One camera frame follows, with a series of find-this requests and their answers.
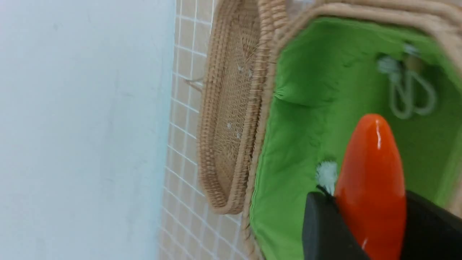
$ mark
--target woven texture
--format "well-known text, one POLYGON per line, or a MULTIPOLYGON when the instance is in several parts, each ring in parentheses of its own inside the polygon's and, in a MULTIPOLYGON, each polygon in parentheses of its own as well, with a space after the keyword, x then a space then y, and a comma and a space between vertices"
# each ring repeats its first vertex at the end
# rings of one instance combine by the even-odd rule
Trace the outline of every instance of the woven texture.
MULTIPOLYGON (((249 224, 250 207, 255 189, 255 175, 258 159, 263 146, 265 128, 273 97, 276 62, 285 45, 310 21, 320 16, 335 16, 351 19, 363 19, 379 23, 395 24, 417 28, 431 35, 462 75, 462 13, 456 6, 425 0, 327 0, 319 1, 301 12, 293 21, 281 28, 275 37, 269 59, 268 81, 262 93, 261 113, 254 151, 249 171, 242 218, 242 235, 251 259, 262 260, 264 256, 249 224)), ((455 184, 455 192, 447 209, 462 217, 462 179, 455 184)))
POLYGON ((269 42, 285 23, 274 2, 283 1, 223 0, 216 9, 197 147, 200 184, 217 214, 243 208, 269 42))

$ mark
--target light blue wall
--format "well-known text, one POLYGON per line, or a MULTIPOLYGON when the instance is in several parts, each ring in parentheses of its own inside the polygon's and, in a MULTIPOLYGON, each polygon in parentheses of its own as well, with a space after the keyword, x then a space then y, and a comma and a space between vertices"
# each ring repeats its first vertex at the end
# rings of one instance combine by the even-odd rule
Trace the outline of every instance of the light blue wall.
POLYGON ((0 0, 0 259, 156 259, 174 11, 0 0))

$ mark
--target grout line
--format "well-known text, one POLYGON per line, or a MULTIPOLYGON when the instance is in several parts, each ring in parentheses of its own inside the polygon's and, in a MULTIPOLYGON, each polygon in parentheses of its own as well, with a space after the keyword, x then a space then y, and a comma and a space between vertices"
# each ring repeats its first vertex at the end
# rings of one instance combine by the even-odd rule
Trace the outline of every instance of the grout line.
MULTIPOLYGON (((195 12, 194 12, 194 19, 195 17, 197 16, 197 0, 195 1, 195 12)), ((193 45, 192 45, 192 49, 194 50, 194 43, 195 43, 195 34, 196 34, 196 23, 194 23, 194 30, 193 30, 193 45)), ((191 70, 189 72, 189 76, 192 77, 193 76, 193 64, 194 64, 194 55, 192 55, 191 57, 191 70)), ((188 104, 191 103, 191 91, 189 88, 186 89, 188 91, 188 104)), ((185 127, 186 129, 189 128, 189 109, 186 110, 186 123, 185 123, 185 127)), ((187 138, 184 138, 183 140, 183 152, 184 154, 186 155, 186 150, 187 150, 187 146, 188 145, 188 142, 187 142, 187 138)), ((184 167, 185 167, 185 163, 183 162, 183 165, 181 167, 181 176, 184 177, 184 167)))
MULTIPOLYGON (((180 15, 182 14, 182 10, 183 10, 183 1, 180 0, 180 15)), ((178 43, 181 42, 181 20, 180 20, 179 22, 180 22, 180 24, 178 25, 178 43)), ((178 69, 179 69, 179 63, 180 63, 179 60, 180 60, 179 50, 177 49, 177 53, 176 53, 176 71, 177 71, 177 72, 178 72, 178 69)), ((177 95, 178 95, 178 79, 176 79, 175 96, 172 97, 172 98, 175 99, 175 98, 177 97, 177 95)), ((175 121, 175 116, 176 116, 176 109, 175 109, 175 107, 176 107, 176 104, 173 105, 173 113, 172 113, 173 118, 170 119, 170 120, 173 120, 173 121, 175 121)), ((174 144, 174 143, 175 143, 175 135, 172 136, 172 144, 174 144)), ((178 205, 176 205, 176 209, 175 209, 175 210, 176 210, 176 211, 179 211, 179 210, 180 210, 180 204, 179 204, 179 203, 178 203, 178 205)), ((172 233, 173 233, 173 234, 176 234, 177 231, 178 231, 178 225, 175 225, 175 226, 173 227, 172 233)))
POLYGON ((178 153, 179 155, 181 155, 181 157, 183 157, 184 159, 188 160, 190 163, 194 164, 197 166, 197 163, 195 163, 194 161, 192 161, 191 159, 189 159, 188 157, 186 157, 185 155, 183 155, 182 153, 178 152, 175 148, 171 147, 170 145, 167 145, 168 148, 174 150, 176 153, 178 153))
POLYGON ((241 222, 234 219, 233 217, 230 217, 229 215, 225 215, 225 217, 231 221, 233 221, 234 223, 238 224, 239 226, 241 225, 241 222))
MULTIPOLYGON (((193 65, 192 65, 192 59, 191 59, 191 74, 193 73, 193 65)), ((189 91, 189 89, 187 89, 188 91, 188 104, 189 104, 189 99, 190 99, 190 96, 191 96, 191 91, 189 91)), ((189 109, 186 110, 186 123, 185 123, 185 126, 186 128, 188 128, 188 124, 189 124, 189 109)), ((183 153, 186 154, 186 146, 187 146, 187 142, 186 142, 187 138, 185 137, 184 140, 183 140, 183 153)), ((181 165, 181 176, 183 177, 184 176, 184 168, 185 168, 185 162, 183 161, 182 162, 182 165, 181 165)), ((186 181, 182 181, 180 182, 180 189, 179 189, 179 192, 181 192, 183 185, 187 183, 186 181)), ((180 214, 180 204, 178 203, 178 214, 180 214)), ((185 242, 185 247, 188 248, 188 243, 189 243, 189 240, 187 240, 185 242)))
MULTIPOLYGON (((167 153, 169 153, 170 155, 168 155, 170 157, 170 160, 172 159, 172 155, 173 155, 173 151, 172 150, 168 150, 167 153)), ((170 186, 170 176, 169 174, 166 174, 166 176, 164 177, 164 187, 169 187, 170 186)))
MULTIPOLYGON (((164 210, 167 212, 167 214, 169 214, 169 215, 173 218, 173 220, 175 220, 175 222, 176 222, 177 225, 183 227, 183 228, 186 230, 186 232, 188 233, 188 235, 192 236, 193 238, 195 238, 195 239, 200 243, 201 248, 203 248, 204 250, 206 250, 207 253, 209 253, 210 255, 213 255, 213 253, 210 252, 210 250, 208 250, 207 248, 205 248, 205 247, 202 245, 202 243, 201 243, 202 240, 201 240, 199 237, 196 237, 189 229, 185 228, 185 227, 183 226, 183 224, 181 224, 180 221, 179 221, 178 219, 176 219, 166 208, 164 208, 164 210)), ((166 232, 166 233, 171 237, 171 234, 170 234, 167 230, 165 230, 164 228, 162 228, 162 230, 163 230, 164 232, 166 232)))
MULTIPOLYGON (((197 215, 188 205, 186 205, 183 201, 181 201, 181 200, 180 200, 175 194, 173 194, 171 191, 169 191, 169 190, 166 190, 166 191, 167 191, 168 193, 170 193, 171 196, 173 196, 175 199, 177 199, 177 200, 178 200, 181 204, 183 204, 193 215, 195 215, 199 220, 201 220, 201 221, 205 224, 205 225, 202 225, 202 229, 203 229, 203 230, 201 230, 201 236, 203 236, 203 231, 204 231, 205 227, 207 226, 215 235, 217 235, 219 238, 221 238, 223 241, 225 241, 225 243, 227 243, 228 246, 231 247, 231 249, 235 250, 240 256, 242 256, 243 258, 245 258, 245 256, 244 256, 241 252, 239 252, 239 250, 237 250, 236 247, 235 247, 234 245, 231 244, 231 242, 227 241, 224 237, 222 237, 222 236, 218 233, 217 230, 213 229, 213 228, 204 220, 204 217, 203 217, 203 216, 200 217, 199 215, 197 215)), ((171 213, 170 211, 168 211, 165 207, 163 207, 163 208, 164 208, 164 210, 167 211, 167 213, 168 213, 170 216, 172 216, 172 217, 177 221, 177 219, 172 215, 172 213, 171 213)), ((208 212, 208 204, 206 204, 206 208, 205 208, 205 210, 204 210, 204 212, 203 212, 203 215, 206 216, 207 212, 208 212)))
POLYGON ((177 100, 176 98, 172 98, 172 100, 175 101, 175 102, 177 102, 177 103, 179 103, 180 105, 185 106, 185 107, 188 108, 188 109, 191 109, 192 111, 194 111, 194 112, 196 112, 196 113, 199 113, 199 111, 197 111, 196 109, 194 109, 194 108, 190 107, 189 105, 187 105, 187 104, 185 104, 185 103, 183 103, 183 102, 177 100))
POLYGON ((172 239, 172 241, 173 241, 179 248, 181 248, 181 250, 183 250, 183 251, 185 252, 185 254, 187 254, 189 257, 191 257, 192 259, 194 259, 193 256, 186 250, 186 248, 185 248, 183 245, 181 245, 178 241, 176 241, 174 235, 170 234, 170 233, 169 233, 166 229, 164 229, 163 227, 162 227, 161 229, 162 229, 165 233, 167 233, 167 235, 172 239))
POLYGON ((167 166, 165 167, 168 171, 170 171, 171 173, 173 173, 174 175, 176 175, 181 181, 185 182, 188 186, 190 186, 195 192, 199 193, 201 196, 204 196, 204 194, 202 194, 200 191, 198 191, 194 186, 192 186, 190 183, 188 183, 187 181, 185 181, 180 175, 178 175, 176 172, 172 171, 170 168, 168 168, 167 166))
POLYGON ((187 20, 187 21, 196 22, 196 23, 200 23, 200 24, 205 24, 205 25, 212 25, 211 22, 207 22, 207 21, 199 20, 199 19, 192 19, 192 18, 189 18, 187 16, 182 16, 182 15, 176 15, 176 18, 184 19, 184 20, 187 20))
POLYGON ((167 254, 167 256, 169 257, 169 260, 173 259, 173 256, 170 254, 170 252, 166 248, 164 248, 164 246, 161 245, 160 243, 159 243, 159 248, 160 248, 160 250, 164 251, 167 254))
MULTIPOLYGON (((237 248, 237 243, 239 242, 239 236, 240 236, 239 230, 240 230, 240 225, 239 225, 239 228, 236 229, 236 233, 234 234, 234 241, 233 241, 233 246, 234 246, 234 248, 237 248)), ((237 251, 237 250, 235 250, 235 251, 233 251, 233 252, 231 253, 230 259, 233 259, 233 258, 234 258, 234 255, 236 254, 236 253, 235 253, 236 251, 237 251)))
MULTIPOLYGON (((221 229, 221 220, 223 219, 223 215, 220 215, 218 217, 218 225, 217 225, 217 231, 220 232, 221 229)), ((215 237, 215 242, 213 244, 213 253, 218 256, 218 236, 215 237)))
POLYGON ((190 137, 196 139, 196 137, 195 137, 194 135, 191 135, 188 131, 186 131, 185 129, 183 129, 183 128, 177 126, 175 123, 170 122, 170 124, 171 124, 173 127, 178 128, 181 132, 185 133, 186 135, 188 135, 188 136, 190 136, 190 137))
POLYGON ((189 49, 189 48, 186 48, 186 47, 181 46, 180 44, 175 44, 175 47, 177 47, 177 48, 179 48, 179 49, 182 49, 182 50, 189 51, 189 52, 191 52, 191 53, 194 53, 194 54, 197 54, 197 55, 200 55, 200 56, 207 57, 207 54, 204 54, 204 53, 202 53, 202 52, 198 52, 198 51, 195 51, 195 50, 191 50, 191 49, 189 49))

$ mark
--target white string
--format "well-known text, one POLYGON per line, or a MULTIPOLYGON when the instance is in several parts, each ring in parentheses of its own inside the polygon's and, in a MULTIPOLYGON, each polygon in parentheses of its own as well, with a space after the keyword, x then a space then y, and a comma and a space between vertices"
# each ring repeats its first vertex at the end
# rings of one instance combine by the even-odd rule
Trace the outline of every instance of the white string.
MULTIPOLYGON (((404 52, 412 55, 419 56, 419 51, 412 45, 406 44, 404 52)), ((437 94, 435 88, 426 81, 419 73, 409 68, 405 69, 405 85, 402 85, 402 67, 400 63, 390 56, 383 57, 378 60, 378 71, 388 75, 390 81, 389 92, 389 106, 393 114, 400 119, 409 119, 413 113, 418 115, 429 115, 436 108, 437 94), (416 107, 414 95, 414 81, 417 81, 423 89, 427 92, 428 101, 424 107, 416 107), (400 110, 397 102, 397 96, 401 98, 404 104, 404 109, 400 110)))

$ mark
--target black plastic tool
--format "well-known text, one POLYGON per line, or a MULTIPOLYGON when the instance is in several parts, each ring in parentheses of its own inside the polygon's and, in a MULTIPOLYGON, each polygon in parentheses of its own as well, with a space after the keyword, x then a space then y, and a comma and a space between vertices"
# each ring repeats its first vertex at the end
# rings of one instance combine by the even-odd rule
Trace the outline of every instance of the black plastic tool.
MULTIPOLYGON (((462 220, 408 191, 402 260, 462 260, 462 220)), ((302 232, 305 260, 369 260, 328 193, 306 199, 302 232)))

